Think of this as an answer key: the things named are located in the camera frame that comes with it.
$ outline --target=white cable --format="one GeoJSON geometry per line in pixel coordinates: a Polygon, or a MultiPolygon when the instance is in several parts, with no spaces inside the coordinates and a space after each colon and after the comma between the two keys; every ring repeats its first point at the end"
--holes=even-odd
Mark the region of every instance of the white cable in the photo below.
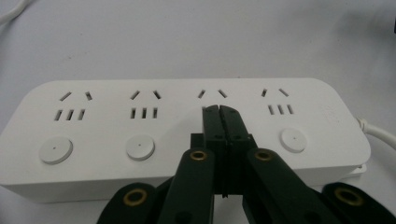
{"type": "Polygon", "coordinates": [[[5,15],[0,16],[0,25],[13,20],[24,11],[26,6],[29,4],[29,0],[21,0],[14,8],[12,8],[5,15]]]}
{"type": "Polygon", "coordinates": [[[371,136],[374,136],[376,138],[381,139],[383,142],[388,144],[390,147],[393,147],[393,149],[396,150],[396,136],[381,129],[378,128],[372,124],[369,124],[367,120],[365,119],[357,119],[359,125],[361,126],[361,130],[364,133],[370,134],[371,136]]]}

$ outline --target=round white button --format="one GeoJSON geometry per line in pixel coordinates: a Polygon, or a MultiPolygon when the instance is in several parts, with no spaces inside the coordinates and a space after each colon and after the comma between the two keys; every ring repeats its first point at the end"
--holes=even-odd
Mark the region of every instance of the round white button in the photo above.
{"type": "Polygon", "coordinates": [[[66,160],[73,151],[73,144],[65,137],[54,137],[43,144],[38,153],[46,164],[58,164],[66,160]]]}
{"type": "Polygon", "coordinates": [[[302,152],[306,148],[306,138],[303,133],[298,130],[289,128],[280,134],[280,143],[290,152],[302,152]]]}
{"type": "Polygon", "coordinates": [[[126,153],[134,161],[144,161],[154,152],[154,140],[148,135],[137,135],[126,142],[126,153]]]}

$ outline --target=white table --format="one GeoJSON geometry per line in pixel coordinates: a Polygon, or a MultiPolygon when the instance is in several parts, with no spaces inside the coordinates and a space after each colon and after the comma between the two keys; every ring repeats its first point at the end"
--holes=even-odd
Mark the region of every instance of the white table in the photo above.
{"type": "MultiPolygon", "coordinates": [[[[315,77],[396,133],[395,17],[394,0],[33,0],[0,27],[0,131],[52,80],[315,77]]],[[[369,141],[368,171],[347,182],[396,215],[396,152],[369,141]]],[[[94,223],[106,203],[31,203],[0,188],[0,223],[94,223]]],[[[248,223],[240,197],[217,200],[215,223],[248,223]]]]}

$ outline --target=brass insert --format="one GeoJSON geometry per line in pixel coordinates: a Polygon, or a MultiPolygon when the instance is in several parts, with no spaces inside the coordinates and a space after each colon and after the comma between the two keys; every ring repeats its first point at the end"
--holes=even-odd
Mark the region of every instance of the brass insert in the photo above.
{"type": "Polygon", "coordinates": [[[254,157],[260,161],[270,161],[273,158],[273,155],[270,152],[260,150],[254,154],[254,157]]]}
{"type": "Polygon", "coordinates": [[[146,201],[148,193],[143,189],[133,189],[123,197],[123,202],[128,206],[138,206],[146,201]]]}
{"type": "Polygon", "coordinates": [[[334,193],[335,197],[343,203],[347,203],[352,206],[362,206],[364,203],[363,198],[351,189],[337,188],[334,193]]]}
{"type": "Polygon", "coordinates": [[[203,161],[207,158],[207,154],[204,151],[193,151],[190,157],[195,161],[203,161]]]}

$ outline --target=socket slot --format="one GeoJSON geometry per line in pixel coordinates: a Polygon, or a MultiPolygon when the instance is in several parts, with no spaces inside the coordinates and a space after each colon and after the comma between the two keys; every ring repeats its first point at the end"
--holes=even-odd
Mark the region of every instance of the socket slot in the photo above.
{"type": "Polygon", "coordinates": [[[286,97],[288,97],[289,96],[289,94],[287,93],[287,92],[285,92],[284,90],[282,90],[282,89],[279,89],[279,91],[280,92],[282,92],[286,97]]]}
{"type": "Polygon", "coordinates": [[[136,117],[136,108],[132,108],[131,112],[131,119],[134,119],[134,117],[136,117]]]}
{"type": "Polygon", "coordinates": [[[278,106],[277,106],[277,109],[279,110],[279,113],[280,113],[281,115],[283,115],[283,108],[282,108],[282,105],[278,105],[278,106]]]}
{"type": "Polygon", "coordinates": [[[73,117],[73,113],[74,113],[74,109],[71,109],[71,110],[69,111],[69,114],[67,115],[67,118],[66,118],[66,120],[70,120],[70,119],[72,119],[72,117],[73,117]]]}
{"type": "Polygon", "coordinates": [[[158,116],[158,108],[157,108],[157,107],[154,107],[154,109],[152,110],[152,117],[153,117],[154,119],[156,119],[157,116],[158,116]]]}
{"type": "Polygon", "coordinates": [[[275,114],[275,113],[274,113],[274,109],[272,108],[271,105],[268,105],[268,110],[270,111],[270,114],[271,114],[271,115],[274,115],[274,114],[275,114]]]}
{"type": "Polygon", "coordinates": [[[55,121],[58,121],[61,118],[63,110],[58,110],[58,112],[55,115],[55,121]]]}
{"type": "Polygon", "coordinates": [[[157,97],[157,99],[161,99],[161,95],[157,91],[154,91],[154,95],[155,97],[157,97]]]}
{"type": "Polygon", "coordinates": [[[199,93],[198,98],[201,99],[201,98],[204,96],[204,94],[205,94],[205,90],[202,90],[202,91],[199,93]]]}
{"type": "Polygon", "coordinates": [[[146,118],[147,113],[148,113],[148,109],[144,107],[142,110],[142,119],[146,118]]]}
{"type": "Polygon", "coordinates": [[[91,96],[91,93],[90,92],[85,92],[85,96],[87,96],[87,100],[88,101],[91,101],[92,100],[92,96],[91,96]]]}
{"type": "Polygon", "coordinates": [[[222,97],[227,98],[227,94],[224,91],[219,90],[219,93],[222,95],[222,97]]]}
{"type": "Polygon", "coordinates": [[[136,96],[140,93],[140,91],[136,91],[132,96],[131,96],[131,100],[134,100],[134,98],[136,98],[136,96]]]}
{"type": "Polygon", "coordinates": [[[291,105],[288,105],[288,110],[289,110],[289,113],[294,114],[294,111],[293,111],[293,108],[291,108],[291,105]]]}
{"type": "Polygon", "coordinates": [[[267,89],[264,89],[264,90],[262,91],[262,97],[265,97],[265,94],[267,94],[267,89]]]}
{"type": "Polygon", "coordinates": [[[65,94],[61,99],[59,99],[59,101],[63,101],[63,100],[65,100],[67,97],[69,97],[69,95],[71,95],[72,94],[72,92],[70,91],[70,92],[68,92],[67,94],[65,94]]]}
{"type": "Polygon", "coordinates": [[[85,109],[81,109],[79,111],[78,120],[84,119],[84,115],[85,115],[85,109]]]}

